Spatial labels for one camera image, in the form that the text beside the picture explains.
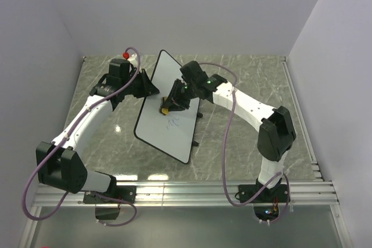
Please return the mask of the yellow bone-shaped eraser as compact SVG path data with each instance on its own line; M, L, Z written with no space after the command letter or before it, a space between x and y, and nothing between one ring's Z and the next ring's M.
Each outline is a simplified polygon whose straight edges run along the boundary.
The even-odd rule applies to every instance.
M161 98L159 113L164 115L164 116L168 115L168 113L169 113L169 110L166 107L166 98L165 97Z

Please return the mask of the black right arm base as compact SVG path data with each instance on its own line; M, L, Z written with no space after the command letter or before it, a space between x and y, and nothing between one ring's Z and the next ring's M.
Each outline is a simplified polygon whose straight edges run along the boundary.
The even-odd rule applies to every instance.
M238 185L238 192L235 198L242 204L248 201L258 192L262 185L256 181L255 185ZM285 213L291 201L288 185L279 183L271 189L265 188L254 200L253 211L261 222L271 223L275 221L281 213Z

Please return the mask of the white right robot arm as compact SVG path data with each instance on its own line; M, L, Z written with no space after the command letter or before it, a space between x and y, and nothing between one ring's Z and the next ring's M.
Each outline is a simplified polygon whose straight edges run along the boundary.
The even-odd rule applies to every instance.
M296 139L289 110L266 105L236 88L236 83L214 74L208 76L201 64L191 61L180 68L181 78L176 79L167 97L162 98L159 111L162 115L189 109L191 100L199 98L228 109L258 133L257 149L262 163L257 182L257 196L268 202L277 194L285 157Z

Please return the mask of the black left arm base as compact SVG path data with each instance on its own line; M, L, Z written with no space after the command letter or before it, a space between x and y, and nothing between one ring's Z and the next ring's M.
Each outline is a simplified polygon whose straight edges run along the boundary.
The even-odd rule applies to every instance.
M83 197L83 204L95 207L94 213L98 223L107 227L120 227L129 224L137 215L137 208L134 205L136 194L136 186L119 185L105 193L86 192ZM113 223L119 221L120 214L124 213L123 206L129 206L133 210L133 215L121 223Z

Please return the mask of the white whiteboard black frame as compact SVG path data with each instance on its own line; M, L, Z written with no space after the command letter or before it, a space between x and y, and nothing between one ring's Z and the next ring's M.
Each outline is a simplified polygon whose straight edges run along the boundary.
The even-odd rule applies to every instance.
M163 115L159 112L161 100L167 97L176 79L181 78L181 65L166 50L159 52L151 81L158 88L157 95L144 99L134 128L134 135L168 156L187 164L191 157L199 99L193 99L190 108Z

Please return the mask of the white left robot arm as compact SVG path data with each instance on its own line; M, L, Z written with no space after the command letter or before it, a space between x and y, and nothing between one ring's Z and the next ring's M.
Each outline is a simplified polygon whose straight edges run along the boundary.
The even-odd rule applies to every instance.
M39 182L69 193L94 191L103 202L114 201L118 190L115 177L87 170L80 154L101 123L127 95L144 98L159 92L140 67L138 55L125 53L122 59L112 59L108 73L92 87L73 121L52 142L41 142L37 146Z

